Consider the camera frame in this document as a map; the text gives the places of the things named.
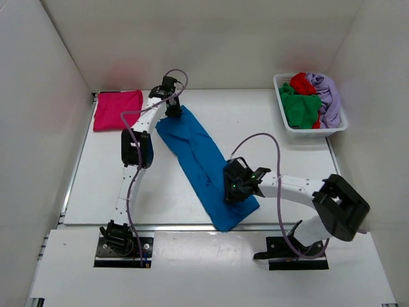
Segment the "blue t shirt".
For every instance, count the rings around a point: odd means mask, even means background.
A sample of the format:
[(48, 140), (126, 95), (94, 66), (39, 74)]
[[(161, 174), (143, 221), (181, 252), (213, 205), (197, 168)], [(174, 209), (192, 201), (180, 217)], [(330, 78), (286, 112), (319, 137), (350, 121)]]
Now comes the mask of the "blue t shirt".
[(214, 227), (228, 232), (259, 209), (255, 197), (228, 205), (224, 202), (224, 156), (196, 117), (181, 106), (179, 118), (166, 117), (156, 124), (164, 143), (175, 154), (196, 196)]

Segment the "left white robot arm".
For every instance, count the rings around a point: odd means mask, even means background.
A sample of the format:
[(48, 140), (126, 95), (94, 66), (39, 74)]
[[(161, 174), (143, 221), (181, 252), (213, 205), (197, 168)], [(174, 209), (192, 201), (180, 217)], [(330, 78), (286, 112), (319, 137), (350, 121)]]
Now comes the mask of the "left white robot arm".
[(146, 170), (153, 162), (151, 135), (163, 117), (179, 118), (182, 114), (179, 95), (186, 88), (179, 80), (166, 74), (160, 85), (151, 89), (146, 105), (140, 111), (125, 111), (121, 119), (125, 130), (121, 133), (121, 161), (123, 181), (116, 204), (114, 218), (106, 227), (100, 228), (104, 246), (119, 256), (141, 254), (143, 245), (132, 221), (130, 209)]

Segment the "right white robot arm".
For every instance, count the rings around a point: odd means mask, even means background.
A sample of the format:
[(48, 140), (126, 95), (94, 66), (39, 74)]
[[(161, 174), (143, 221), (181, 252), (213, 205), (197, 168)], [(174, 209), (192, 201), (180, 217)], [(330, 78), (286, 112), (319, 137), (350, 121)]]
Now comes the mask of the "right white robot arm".
[(282, 236), (294, 256), (309, 256), (309, 248), (336, 238), (350, 242), (370, 211), (368, 202), (340, 175), (323, 180), (281, 175), (269, 168), (252, 170), (242, 157), (228, 160), (223, 169), (224, 199), (236, 205), (252, 196), (288, 200), (316, 211)]

